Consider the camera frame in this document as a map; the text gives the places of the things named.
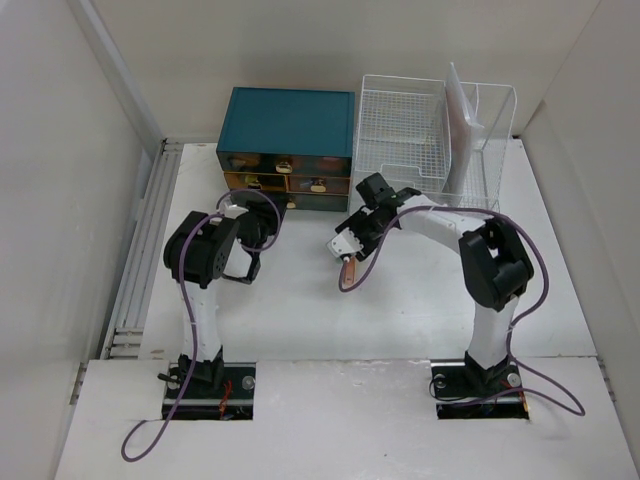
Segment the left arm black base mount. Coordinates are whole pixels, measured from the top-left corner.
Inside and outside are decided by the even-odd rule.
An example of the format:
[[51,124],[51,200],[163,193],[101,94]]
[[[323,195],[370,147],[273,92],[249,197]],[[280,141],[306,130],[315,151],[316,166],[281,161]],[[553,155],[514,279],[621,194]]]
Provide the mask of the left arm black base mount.
[[190,380],[174,420],[252,420],[257,368],[255,363],[226,363],[216,384]]

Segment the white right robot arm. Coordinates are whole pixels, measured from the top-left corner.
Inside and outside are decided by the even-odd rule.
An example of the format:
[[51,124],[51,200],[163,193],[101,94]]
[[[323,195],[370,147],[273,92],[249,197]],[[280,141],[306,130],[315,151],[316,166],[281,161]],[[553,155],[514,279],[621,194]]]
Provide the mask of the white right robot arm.
[[356,191],[364,205],[335,228],[329,251],[344,263],[377,257],[391,230],[398,229],[456,254],[474,301],[463,381],[470,391],[487,393],[507,369],[508,329],[534,276],[516,227],[496,212],[440,205],[413,187],[396,191],[379,173],[362,180]]

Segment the teal desktop drawer cabinet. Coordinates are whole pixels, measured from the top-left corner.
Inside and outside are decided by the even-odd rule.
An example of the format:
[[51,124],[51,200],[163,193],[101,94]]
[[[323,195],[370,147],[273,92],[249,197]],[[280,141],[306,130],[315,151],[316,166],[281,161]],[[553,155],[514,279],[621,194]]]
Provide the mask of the teal desktop drawer cabinet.
[[230,190],[289,209],[344,212],[352,178],[355,93],[235,87],[216,154]]

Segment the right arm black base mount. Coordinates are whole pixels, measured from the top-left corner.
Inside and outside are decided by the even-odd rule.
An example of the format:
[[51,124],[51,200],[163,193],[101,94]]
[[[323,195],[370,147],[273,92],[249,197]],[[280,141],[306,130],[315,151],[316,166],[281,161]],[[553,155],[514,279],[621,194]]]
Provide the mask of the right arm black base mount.
[[430,362],[429,393],[439,420],[528,420],[518,367],[505,359],[487,371],[471,359]]

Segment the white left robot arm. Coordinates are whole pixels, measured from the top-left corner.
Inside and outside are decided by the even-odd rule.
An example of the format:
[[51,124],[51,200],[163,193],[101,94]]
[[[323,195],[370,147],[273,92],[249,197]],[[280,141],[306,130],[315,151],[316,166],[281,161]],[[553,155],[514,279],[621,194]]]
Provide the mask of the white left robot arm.
[[163,263],[184,306],[178,378],[201,396],[217,394],[224,382],[218,281],[249,285],[256,279],[260,253],[275,240],[286,209],[287,201],[275,194],[233,195],[220,213],[190,212],[165,245]]

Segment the aluminium rail frame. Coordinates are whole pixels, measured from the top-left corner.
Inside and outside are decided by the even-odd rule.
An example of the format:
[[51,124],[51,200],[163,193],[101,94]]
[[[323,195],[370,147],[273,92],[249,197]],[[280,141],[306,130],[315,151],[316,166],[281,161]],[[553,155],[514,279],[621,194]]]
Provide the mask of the aluminium rail frame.
[[133,238],[102,335],[98,358],[136,359],[160,256],[184,145],[165,139],[155,156]]

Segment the clear acrylic file holder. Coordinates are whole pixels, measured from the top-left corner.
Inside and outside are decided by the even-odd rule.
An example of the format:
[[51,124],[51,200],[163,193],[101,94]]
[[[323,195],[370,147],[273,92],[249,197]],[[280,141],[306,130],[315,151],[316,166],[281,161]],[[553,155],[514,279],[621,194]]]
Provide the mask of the clear acrylic file holder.
[[498,211],[503,165],[517,107],[517,94],[510,85],[463,82],[467,97],[482,131],[474,141],[462,184],[445,183],[436,201],[448,206]]

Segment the clear mesh zipper pouch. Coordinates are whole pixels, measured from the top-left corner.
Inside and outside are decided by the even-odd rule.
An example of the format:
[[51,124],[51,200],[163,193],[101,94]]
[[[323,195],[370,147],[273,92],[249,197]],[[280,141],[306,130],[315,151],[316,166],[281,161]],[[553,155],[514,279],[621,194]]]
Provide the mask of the clear mesh zipper pouch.
[[481,139],[484,127],[479,123],[476,111],[464,92],[453,62],[449,64],[445,94],[451,163],[444,191],[450,195],[461,196],[474,147]]

